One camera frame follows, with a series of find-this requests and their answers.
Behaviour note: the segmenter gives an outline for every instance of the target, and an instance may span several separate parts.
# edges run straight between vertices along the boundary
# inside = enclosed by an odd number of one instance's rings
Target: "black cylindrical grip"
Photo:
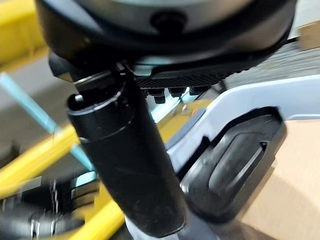
[[[160,238],[180,230],[186,221],[184,197],[136,84],[125,82],[112,97],[85,105],[77,105],[71,96],[67,114],[125,215],[150,236]]]

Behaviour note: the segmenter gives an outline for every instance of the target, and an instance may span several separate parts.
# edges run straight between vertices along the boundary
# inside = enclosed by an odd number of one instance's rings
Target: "brown cardboard box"
[[[314,21],[299,28],[299,41],[302,50],[320,47],[320,21]]]
[[[259,240],[319,240],[320,120],[288,121],[286,126],[277,165],[240,222],[271,237]]]

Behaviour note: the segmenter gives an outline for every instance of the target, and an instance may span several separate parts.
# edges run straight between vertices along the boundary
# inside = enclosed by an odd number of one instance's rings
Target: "black plastic housing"
[[[35,2],[44,39],[60,57],[51,60],[53,75],[61,78],[64,71],[71,71],[73,76],[82,72],[90,76],[105,71],[108,65],[125,62],[139,87],[149,92],[165,88],[208,89],[234,73],[260,64],[287,40],[297,0],[255,0],[221,22],[194,32],[165,36],[113,25],[75,0]]]
[[[234,219],[285,137],[286,126],[275,107],[254,109],[229,122],[180,183],[188,206],[215,224]]]

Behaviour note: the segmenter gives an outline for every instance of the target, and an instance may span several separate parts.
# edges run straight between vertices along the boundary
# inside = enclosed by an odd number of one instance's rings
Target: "yellow railing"
[[[0,2],[0,72],[11,72],[46,56],[33,0]]]

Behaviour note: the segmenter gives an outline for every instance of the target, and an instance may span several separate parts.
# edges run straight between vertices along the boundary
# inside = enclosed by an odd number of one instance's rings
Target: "light blue pole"
[[[55,121],[31,98],[29,97],[6,73],[0,75],[0,86],[19,103],[19,105],[40,124],[48,133],[58,133],[62,129]],[[70,153],[88,170],[94,168],[82,148],[74,145]]]

